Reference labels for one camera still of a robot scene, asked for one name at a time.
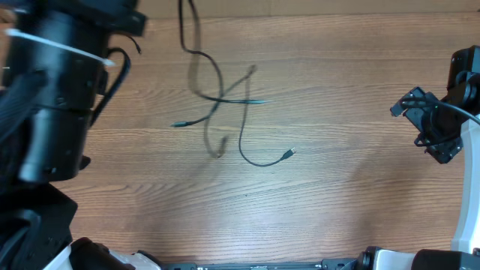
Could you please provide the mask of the black cable silver plugs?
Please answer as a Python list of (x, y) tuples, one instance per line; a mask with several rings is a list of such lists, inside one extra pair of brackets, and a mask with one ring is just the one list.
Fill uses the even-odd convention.
[[(183, 14), (183, 0), (178, 0), (178, 25), (179, 25), (179, 41), (181, 48), (184, 52), (191, 55), (190, 59), (190, 66), (187, 72), (187, 82), (189, 90), (195, 94), (196, 96), (205, 99), (207, 101), (213, 102), (213, 106), (208, 112), (206, 116), (199, 118), (195, 121), (176, 121), (171, 124), (173, 128), (184, 128), (191, 125), (196, 125), (200, 122), (204, 122), (210, 119), (213, 114), (217, 111), (218, 107), (221, 104), (244, 104), (244, 105), (253, 105), (253, 104), (266, 104), (266, 100), (254, 100), (246, 97), (243, 100), (227, 100), (225, 99), (225, 95), (228, 91), (233, 90), (239, 84), (245, 82), (247, 79), (250, 79), (252, 75), (256, 72), (257, 67), (255, 65), (251, 66), (247, 73), (238, 81), (234, 82), (229, 88), (224, 87), (224, 77), (221, 72), (221, 69), (218, 63), (207, 53), (203, 52), (201, 49), (201, 28), (200, 28), (200, 18), (198, 11), (195, 7), (193, 0), (188, 0), (188, 4), (190, 7), (190, 12), (192, 15), (193, 20), (193, 46), (188, 48), (185, 43), (185, 21), (184, 21), (184, 14)], [(198, 79), (198, 65), (200, 58), (203, 57), (207, 59), (212, 67), (214, 68), (214, 72), (217, 76), (217, 86), (218, 86), (218, 96), (212, 97), (204, 94), (197, 83)]]

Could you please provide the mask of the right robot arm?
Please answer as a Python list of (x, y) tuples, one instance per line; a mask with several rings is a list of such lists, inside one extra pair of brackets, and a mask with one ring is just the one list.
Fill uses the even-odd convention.
[(408, 91), (390, 111), (418, 130), (415, 146), (439, 164), (464, 155), (460, 215), (449, 250), (404, 253), (368, 247), (355, 259), (323, 260), (318, 269), (479, 270), (479, 47), (453, 53), (442, 98), (420, 87)]

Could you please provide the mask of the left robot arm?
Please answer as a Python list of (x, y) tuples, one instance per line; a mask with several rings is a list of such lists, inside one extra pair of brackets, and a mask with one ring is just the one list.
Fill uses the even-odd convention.
[(113, 35), (135, 39), (146, 17), (134, 0), (3, 1), (16, 14), (1, 79), (1, 267), (159, 269), (143, 252), (73, 240), (77, 204), (56, 182), (89, 165), (86, 136), (131, 68), (107, 68)]

